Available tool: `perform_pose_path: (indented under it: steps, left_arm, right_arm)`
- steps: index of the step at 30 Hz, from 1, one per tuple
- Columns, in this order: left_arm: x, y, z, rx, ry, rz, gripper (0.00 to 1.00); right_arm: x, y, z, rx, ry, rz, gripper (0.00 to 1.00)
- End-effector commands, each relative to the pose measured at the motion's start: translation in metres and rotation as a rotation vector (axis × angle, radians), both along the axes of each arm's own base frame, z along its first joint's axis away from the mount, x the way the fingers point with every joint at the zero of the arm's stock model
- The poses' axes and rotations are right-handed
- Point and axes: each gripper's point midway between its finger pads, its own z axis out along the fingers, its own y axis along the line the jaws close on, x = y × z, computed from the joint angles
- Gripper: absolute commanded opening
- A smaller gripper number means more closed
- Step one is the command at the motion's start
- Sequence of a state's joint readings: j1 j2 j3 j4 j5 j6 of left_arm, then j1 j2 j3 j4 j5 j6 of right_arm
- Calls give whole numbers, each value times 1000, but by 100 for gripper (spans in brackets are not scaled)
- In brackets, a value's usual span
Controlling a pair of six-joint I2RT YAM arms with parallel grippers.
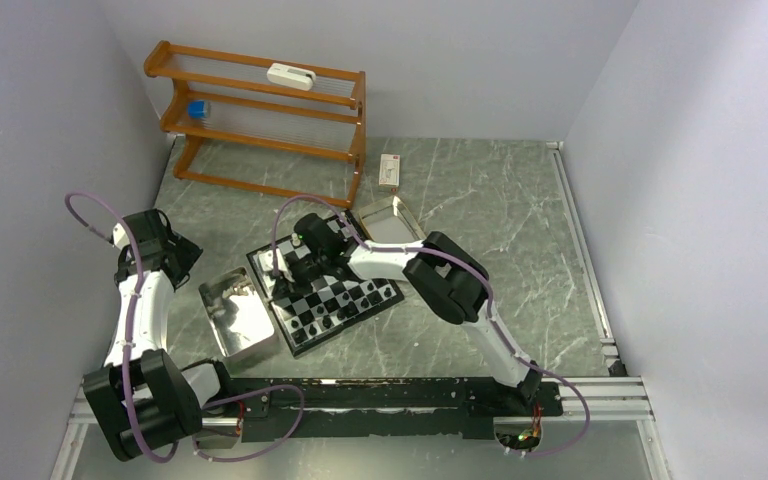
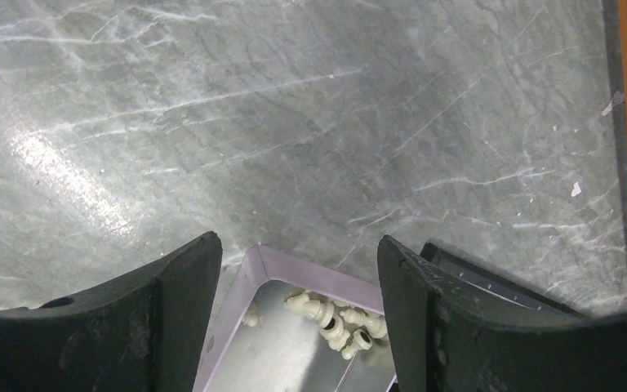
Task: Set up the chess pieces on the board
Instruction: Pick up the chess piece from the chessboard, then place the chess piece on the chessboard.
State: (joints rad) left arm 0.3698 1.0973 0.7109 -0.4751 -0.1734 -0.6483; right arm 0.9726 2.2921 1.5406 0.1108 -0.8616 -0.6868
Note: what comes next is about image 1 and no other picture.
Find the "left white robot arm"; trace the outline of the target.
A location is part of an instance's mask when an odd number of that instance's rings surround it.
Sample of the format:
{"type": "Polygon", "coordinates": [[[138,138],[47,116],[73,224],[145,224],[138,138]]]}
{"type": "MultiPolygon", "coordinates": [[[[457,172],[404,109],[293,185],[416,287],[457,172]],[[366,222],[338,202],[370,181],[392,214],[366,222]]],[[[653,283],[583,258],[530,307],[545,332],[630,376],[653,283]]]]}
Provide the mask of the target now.
{"type": "Polygon", "coordinates": [[[127,415],[125,372],[150,449],[200,432],[203,408],[214,416],[231,411],[237,388],[221,362],[179,368],[166,350],[171,302],[202,249],[175,232],[158,209],[126,216],[112,238],[120,251],[114,282],[121,309],[109,353],[100,369],[84,376],[83,392],[113,455],[127,462],[142,452],[127,415]]]}

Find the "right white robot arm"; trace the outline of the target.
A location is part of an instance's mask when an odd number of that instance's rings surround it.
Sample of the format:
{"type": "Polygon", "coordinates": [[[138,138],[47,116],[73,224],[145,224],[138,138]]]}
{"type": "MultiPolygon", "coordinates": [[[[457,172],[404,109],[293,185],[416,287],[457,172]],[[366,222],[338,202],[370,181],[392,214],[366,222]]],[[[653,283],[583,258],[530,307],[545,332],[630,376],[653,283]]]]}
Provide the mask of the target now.
{"type": "Polygon", "coordinates": [[[274,297],[306,294],[324,276],[357,283],[405,282],[438,318],[464,329],[508,412],[522,414],[536,403],[541,370],[503,322],[487,271],[447,235],[434,231],[424,239],[385,244],[362,239],[354,227],[337,233],[317,214],[299,220],[294,233],[308,252],[290,259],[271,244],[274,297]]]}

